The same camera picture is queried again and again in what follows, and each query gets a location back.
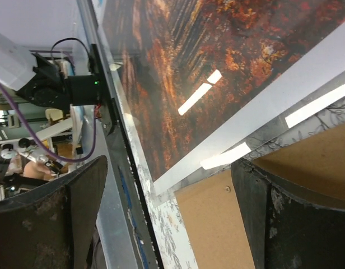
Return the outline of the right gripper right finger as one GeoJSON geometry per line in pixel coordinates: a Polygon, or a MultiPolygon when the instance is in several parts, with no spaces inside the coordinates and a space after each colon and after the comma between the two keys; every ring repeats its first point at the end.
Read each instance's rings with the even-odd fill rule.
{"type": "Polygon", "coordinates": [[[240,159],[232,183],[256,268],[345,268],[345,201],[240,159]]]}

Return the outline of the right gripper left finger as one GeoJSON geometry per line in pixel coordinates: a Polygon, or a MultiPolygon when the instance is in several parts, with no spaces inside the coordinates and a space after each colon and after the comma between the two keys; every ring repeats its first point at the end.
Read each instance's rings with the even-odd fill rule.
{"type": "Polygon", "coordinates": [[[107,173],[101,155],[0,201],[0,268],[85,268],[107,173]]]}

